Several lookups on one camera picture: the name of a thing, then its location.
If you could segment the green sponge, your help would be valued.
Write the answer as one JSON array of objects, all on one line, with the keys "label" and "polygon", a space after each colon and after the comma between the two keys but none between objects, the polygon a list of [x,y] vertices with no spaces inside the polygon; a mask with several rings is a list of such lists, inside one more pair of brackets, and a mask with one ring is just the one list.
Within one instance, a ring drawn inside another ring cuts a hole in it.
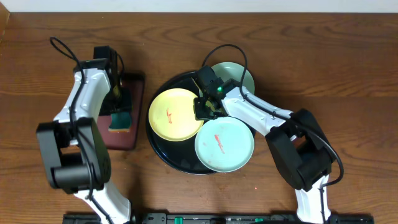
[{"label": "green sponge", "polygon": [[131,114],[127,111],[111,114],[110,132],[129,132],[131,127]]}]

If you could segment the yellow plate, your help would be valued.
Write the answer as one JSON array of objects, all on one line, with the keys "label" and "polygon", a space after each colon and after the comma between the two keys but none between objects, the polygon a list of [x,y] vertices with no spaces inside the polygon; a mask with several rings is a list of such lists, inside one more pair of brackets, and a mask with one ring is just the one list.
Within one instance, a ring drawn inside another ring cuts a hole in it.
[{"label": "yellow plate", "polygon": [[184,141],[200,130],[203,120],[197,120],[194,113],[194,92],[173,88],[157,95],[149,108],[149,124],[152,130],[164,140]]}]

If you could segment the pale green plate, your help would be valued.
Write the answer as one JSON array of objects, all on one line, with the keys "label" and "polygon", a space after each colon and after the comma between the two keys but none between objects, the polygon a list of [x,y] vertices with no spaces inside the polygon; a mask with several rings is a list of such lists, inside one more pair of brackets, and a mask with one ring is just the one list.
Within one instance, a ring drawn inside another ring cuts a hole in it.
[{"label": "pale green plate", "polygon": [[[211,67],[217,77],[220,77],[224,82],[229,79],[241,80],[244,67],[234,62],[222,62]],[[255,92],[254,79],[250,72],[247,70],[244,76],[243,86],[246,87],[247,91],[251,94]]]}]

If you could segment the light blue plate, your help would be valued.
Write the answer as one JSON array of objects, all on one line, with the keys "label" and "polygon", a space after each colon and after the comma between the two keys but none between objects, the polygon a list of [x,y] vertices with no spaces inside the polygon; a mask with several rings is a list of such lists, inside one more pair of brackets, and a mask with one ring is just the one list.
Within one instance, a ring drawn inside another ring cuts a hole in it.
[{"label": "light blue plate", "polygon": [[206,122],[195,138],[199,161],[215,172],[242,168],[254,152],[254,136],[245,123],[232,117]]}]

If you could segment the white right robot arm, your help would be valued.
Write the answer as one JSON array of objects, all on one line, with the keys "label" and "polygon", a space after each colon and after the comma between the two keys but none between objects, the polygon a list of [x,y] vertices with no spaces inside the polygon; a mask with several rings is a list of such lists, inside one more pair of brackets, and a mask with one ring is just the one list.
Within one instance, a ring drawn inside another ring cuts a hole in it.
[{"label": "white right robot arm", "polygon": [[326,223],[331,215],[326,188],[333,162],[340,163],[311,112],[291,112],[254,96],[236,80],[195,83],[203,96],[194,100],[197,119],[236,118],[261,133],[279,174],[295,189],[297,216],[306,223]]}]

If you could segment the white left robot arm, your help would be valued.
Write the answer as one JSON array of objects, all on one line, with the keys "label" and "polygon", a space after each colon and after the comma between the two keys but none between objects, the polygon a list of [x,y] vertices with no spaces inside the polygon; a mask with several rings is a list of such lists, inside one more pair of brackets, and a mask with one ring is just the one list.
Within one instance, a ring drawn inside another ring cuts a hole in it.
[{"label": "white left robot arm", "polygon": [[101,223],[130,223],[131,203],[111,180],[111,160],[97,126],[111,91],[114,68],[106,58],[79,61],[62,110],[36,130],[50,186],[85,201]]}]

